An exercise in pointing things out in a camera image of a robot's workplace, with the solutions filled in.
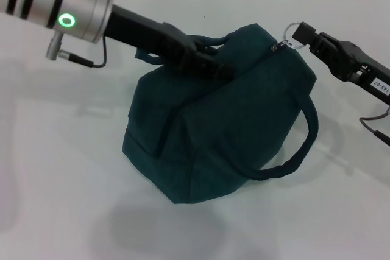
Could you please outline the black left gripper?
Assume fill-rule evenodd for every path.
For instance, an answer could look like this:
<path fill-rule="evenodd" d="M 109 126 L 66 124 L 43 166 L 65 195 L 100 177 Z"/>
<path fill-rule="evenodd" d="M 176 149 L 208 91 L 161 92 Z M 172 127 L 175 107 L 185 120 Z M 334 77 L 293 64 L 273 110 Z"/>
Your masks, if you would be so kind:
<path fill-rule="evenodd" d="M 193 40 L 168 23 L 158 23 L 126 10 L 112 7 L 104 35 L 131 45 L 147 54 L 155 54 L 164 65 L 205 80 L 229 82 L 235 69 L 198 52 Z"/>

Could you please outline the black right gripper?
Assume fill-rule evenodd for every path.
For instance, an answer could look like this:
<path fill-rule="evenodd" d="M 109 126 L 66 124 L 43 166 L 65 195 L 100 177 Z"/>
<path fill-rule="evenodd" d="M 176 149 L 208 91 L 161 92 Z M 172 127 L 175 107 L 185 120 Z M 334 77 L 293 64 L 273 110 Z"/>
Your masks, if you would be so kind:
<path fill-rule="evenodd" d="M 309 45 L 310 52 L 325 63 L 331 74 L 351 82 L 385 104 L 389 104 L 389 68 L 380 64 L 350 41 L 339 41 L 301 22 L 292 38 Z"/>

